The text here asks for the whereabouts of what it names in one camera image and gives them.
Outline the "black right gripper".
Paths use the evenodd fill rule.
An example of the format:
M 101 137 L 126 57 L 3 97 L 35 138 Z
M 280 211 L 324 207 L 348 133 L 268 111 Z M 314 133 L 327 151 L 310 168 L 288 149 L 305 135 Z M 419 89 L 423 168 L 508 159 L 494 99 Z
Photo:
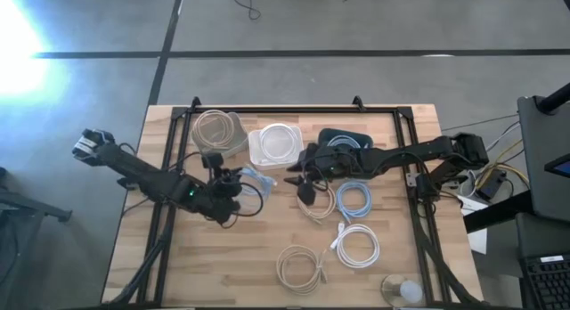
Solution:
M 287 167 L 288 171 L 303 171 L 310 179 L 337 179 L 356 175 L 356 149 L 348 145 L 319 145 L 309 143 L 306 151 L 299 153 L 297 162 Z M 304 177 L 286 177 L 288 184 L 299 186 L 305 182 Z

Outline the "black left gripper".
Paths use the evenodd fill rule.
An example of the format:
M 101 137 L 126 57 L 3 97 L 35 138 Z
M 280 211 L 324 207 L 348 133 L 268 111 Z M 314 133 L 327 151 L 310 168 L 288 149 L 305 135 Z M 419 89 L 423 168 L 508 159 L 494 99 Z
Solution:
M 224 225 L 240 210 L 240 204 L 234 198 L 242 192 L 241 170 L 241 167 L 224 168 L 222 178 L 208 181 L 208 199 L 212 204 L 207 215 L 208 221 Z

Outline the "white plastic bin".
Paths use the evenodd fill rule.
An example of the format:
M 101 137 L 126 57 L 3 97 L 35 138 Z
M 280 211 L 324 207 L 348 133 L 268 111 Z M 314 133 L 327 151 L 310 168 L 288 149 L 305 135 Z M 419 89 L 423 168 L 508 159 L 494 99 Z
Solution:
M 304 149 L 298 126 L 274 123 L 248 133 L 250 162 L 258 169 L 275 169 L 297 162 Z

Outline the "translucent plastic bin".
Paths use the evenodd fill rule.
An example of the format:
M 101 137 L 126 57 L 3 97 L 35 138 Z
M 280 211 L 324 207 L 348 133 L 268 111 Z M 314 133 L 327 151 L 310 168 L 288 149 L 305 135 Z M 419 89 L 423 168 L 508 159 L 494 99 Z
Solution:
M 200 152 L 219 152 L 224 158 L 248 148 L 248 133 L 235 112 L 207 110 L 193 123 L 191 139 Z

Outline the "dark plastic bin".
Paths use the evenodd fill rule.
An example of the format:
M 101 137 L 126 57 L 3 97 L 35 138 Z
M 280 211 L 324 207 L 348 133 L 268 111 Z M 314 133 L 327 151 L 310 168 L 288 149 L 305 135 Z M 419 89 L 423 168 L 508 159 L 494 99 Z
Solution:
M 324 128 L 318 135 L 318 144 L 345 150 L 367 149 L 374 146 L 369 135 L 334 128 Z

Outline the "clear glass cup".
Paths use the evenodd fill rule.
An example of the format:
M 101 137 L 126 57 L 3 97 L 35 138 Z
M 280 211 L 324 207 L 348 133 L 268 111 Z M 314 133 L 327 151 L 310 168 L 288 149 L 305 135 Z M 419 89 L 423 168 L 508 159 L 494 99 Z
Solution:
M 383 280 L 380 290 L 388 304 L 407 306 L 412 302 L 406 282 L 407 278 L 399 274 L 390 274 Z

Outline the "white round ball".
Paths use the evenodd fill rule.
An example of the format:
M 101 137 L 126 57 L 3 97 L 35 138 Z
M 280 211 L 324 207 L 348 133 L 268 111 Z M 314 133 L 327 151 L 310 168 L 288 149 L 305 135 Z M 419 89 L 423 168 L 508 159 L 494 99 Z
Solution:
M 418 283 L 411 280 L 403 281 L 399 287 L 400 296 L 412 304 L 419 303 L 423 298 L 423 290 Z

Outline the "black power brick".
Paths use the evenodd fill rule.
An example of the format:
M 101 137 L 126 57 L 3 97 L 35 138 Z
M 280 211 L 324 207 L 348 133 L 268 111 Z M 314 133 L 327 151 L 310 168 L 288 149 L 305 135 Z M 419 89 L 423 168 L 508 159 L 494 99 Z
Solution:
M 492 199 L 505 182 L 506 176 L 506 172 L 494 169 L 478 187 L 476 195 L 483 200 Z

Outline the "white paper sheet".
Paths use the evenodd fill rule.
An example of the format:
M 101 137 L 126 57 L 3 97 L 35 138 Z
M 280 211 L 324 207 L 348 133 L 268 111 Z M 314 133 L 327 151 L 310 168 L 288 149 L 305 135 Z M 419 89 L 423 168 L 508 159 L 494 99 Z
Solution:
M 461 214 L 463 216 L 486 208 L 486 205 L 479 201 L 463 196 L 459 196 L 459 199 L 462 201 Z M 487 251 L 487 229 L 469 233 L 468 241 L 472 251 L 485 255 Z

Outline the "black metal bar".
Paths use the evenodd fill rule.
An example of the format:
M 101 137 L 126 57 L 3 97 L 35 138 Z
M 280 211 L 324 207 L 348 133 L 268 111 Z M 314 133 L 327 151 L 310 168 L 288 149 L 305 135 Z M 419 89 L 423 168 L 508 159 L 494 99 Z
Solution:
M 518 213 L 533 213 L 531 191 L 521 192 L 463 217 L 467 233 L 483 230 L 515 218 Z

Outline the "black floor stand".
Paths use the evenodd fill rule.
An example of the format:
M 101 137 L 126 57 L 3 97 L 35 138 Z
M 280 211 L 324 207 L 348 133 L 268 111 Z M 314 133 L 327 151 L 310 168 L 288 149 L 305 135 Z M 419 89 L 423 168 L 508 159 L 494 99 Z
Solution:
M 0 167 L 0 310 L 7 310 L 46 216 L 67 222 L 71 210 L 28 198 L 6 185 Z

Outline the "tablet screen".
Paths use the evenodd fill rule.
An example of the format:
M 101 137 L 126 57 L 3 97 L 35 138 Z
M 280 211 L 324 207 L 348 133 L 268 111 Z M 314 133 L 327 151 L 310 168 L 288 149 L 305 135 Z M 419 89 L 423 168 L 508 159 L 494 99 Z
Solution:
M 554 175 L 570 178 L 570 153 L 546 163 L 544 170 Z

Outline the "black pole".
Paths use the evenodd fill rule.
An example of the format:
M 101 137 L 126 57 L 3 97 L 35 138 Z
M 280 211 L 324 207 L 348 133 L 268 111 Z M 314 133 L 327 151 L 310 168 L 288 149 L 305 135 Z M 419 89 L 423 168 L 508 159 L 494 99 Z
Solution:
M 539 112 L 545 115 L 554 115 L 559 107 L 570 101 L 570 82 L 549 96 L 536 96 L 534 99 Z

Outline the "black keyboard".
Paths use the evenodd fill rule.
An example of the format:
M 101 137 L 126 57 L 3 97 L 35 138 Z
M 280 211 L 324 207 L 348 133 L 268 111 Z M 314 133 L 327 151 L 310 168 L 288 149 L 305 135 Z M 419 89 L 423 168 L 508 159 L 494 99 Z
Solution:
M 520 264 L 540 310 L 570 310 L 570 254 L 525 257 Z

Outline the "black metal table frame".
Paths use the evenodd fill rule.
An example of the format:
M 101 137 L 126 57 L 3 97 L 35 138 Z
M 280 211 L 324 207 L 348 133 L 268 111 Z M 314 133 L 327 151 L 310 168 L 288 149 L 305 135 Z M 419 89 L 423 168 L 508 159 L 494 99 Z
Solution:
M 316 141 L 327 126 L 368 134 L 381 148 L 428 141 L 441 134 L 433 104 L 366 105 L 218 105 L 196 106 L 191 123 L 175 119 L 175 136 L 166 166 L 179 160 L 183 125 L 193 124 L 202 111 L 219 109 L 239 114 L 247 131 L 272 123 L 298 126 L 307 144 Z M 173 109 L 191 110 L 190 105 L 150 106 L 142 128 L 137 156 L 161 167 L 167 150 Z M 388 307 L 380 292 L 389 274 L 401 274 L 423 284 L 414 240 L 403 169 L 391 169 L 371 181 L 372 211 L 357 223 L 368 225 L 378 236 L 379 261 L 371 267 L 353 270 L 344 266 L 336 252 L 325 254 L 327 283 L 308 296 L 288 292 L 279 283 L 276 259 L 289 245 L 307 246 L 317 254 L 328 250 L 343 217 L 334 212 L 322 224 L 304 216 L 296 202 L 296 188 L 283 182 L 293 176 L 284 168 L 266 170 L 278 179 L 268 203 L 259 215 L 241 218 L 230 229 L 209 222 L 198 214 L 175 212 L 173 239 L 168 259 L 159 274 L 160 259 L 151 268 L 146 299 L 135 292 L 125 306 L 184 309 L 230 308 L 377 308 Z M 468 235 L 457 200 L 442 198 L 436 203 L 435 219 L 443 258 L 468 293 L 483 300 L 480 281 L 468 243 Z M 167 207 L 151 203 L 134 208 L 121 217 L 110 261 L 102 303 L 110 303 L 134 276 L 143 261 L 149 233 L 161 232 Z

